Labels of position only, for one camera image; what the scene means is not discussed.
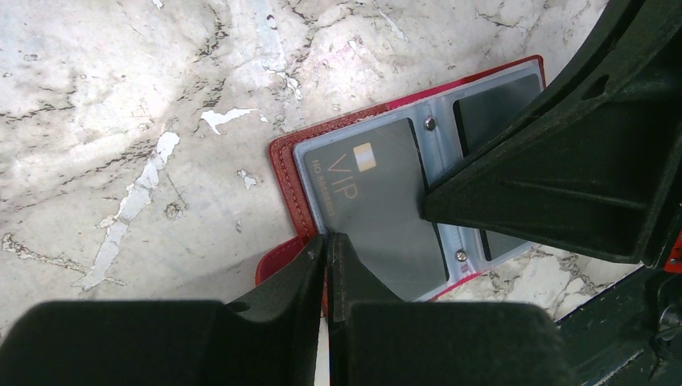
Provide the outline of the red card holder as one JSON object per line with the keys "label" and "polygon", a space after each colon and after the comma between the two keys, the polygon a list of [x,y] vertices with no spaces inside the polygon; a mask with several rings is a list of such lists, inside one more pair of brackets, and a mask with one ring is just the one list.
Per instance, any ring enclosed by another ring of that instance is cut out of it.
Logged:
{"label": "red card holder", "polygon": [[[454,101],[472,92],[486,90],[494,82],[514,80],[522,75],[530,74],[539,76],[544,90],[546,86],[544,61],[539,55],[531,55],[460,80],[362,109],[272,141],[269,145],[270,160],[294,224],[296,236],[277,246],[261,259],[257,266],[257,282],[263,282],[287,265],[313,236],[326,235],[321,233],[315,225],[302,185],[301,173],[294,157],[296,145],[348,127],[369,127],[381,120],[394,121],[407,117],[413,123],[413,132],[426,181],[426,193],[447,171],[462,164],[458,163],[461,152],[452,110]],[[430,223],[434,224],[438,230],[450,278],[446,284],[426,294],[424,298],[414,300],[417,302],[438,298],[454,287],[493,269],[531,247],[530,245],[527,249],[517,250],[503,261],[486,263],[482,258],[478,229]]]}

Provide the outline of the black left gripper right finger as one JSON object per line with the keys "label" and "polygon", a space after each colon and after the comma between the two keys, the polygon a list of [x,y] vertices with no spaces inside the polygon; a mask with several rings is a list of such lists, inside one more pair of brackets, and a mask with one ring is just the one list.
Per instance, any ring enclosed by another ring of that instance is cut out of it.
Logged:
{"label": "black left gripper right finger", "polygon": [[559,330],[518,302],[404,302],[327,239],[333,385],[572,385]]}

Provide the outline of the black VIP card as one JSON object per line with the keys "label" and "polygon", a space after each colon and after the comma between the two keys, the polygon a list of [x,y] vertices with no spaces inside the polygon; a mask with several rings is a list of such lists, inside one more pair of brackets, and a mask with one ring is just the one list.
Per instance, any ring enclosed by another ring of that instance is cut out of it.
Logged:
{"label": "black VIP card", "polygon": [[410,119],[327,133],[294,157],[317,229],[346,234],[394,294],[413,301],[448,282],[438,230],[420,213],[426,181]]}

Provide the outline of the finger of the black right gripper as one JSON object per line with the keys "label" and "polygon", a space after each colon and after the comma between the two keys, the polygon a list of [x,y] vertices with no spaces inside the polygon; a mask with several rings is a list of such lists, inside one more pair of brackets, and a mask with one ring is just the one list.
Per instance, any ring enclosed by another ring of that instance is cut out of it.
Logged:
{"label": "finger of the black right gripper", "polygon": [[610,1],[557,78],[425,196],[425,219],[676,265],[681,4]]}

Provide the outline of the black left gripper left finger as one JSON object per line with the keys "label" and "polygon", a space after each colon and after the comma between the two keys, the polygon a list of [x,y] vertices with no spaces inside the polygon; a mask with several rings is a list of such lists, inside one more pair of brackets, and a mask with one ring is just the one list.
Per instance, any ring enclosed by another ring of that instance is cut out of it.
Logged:
{"label": "black left gripper left finger", "polygon": [[45,302],[1,346],[4,385],[311,385],[324,239],[238,299]]}

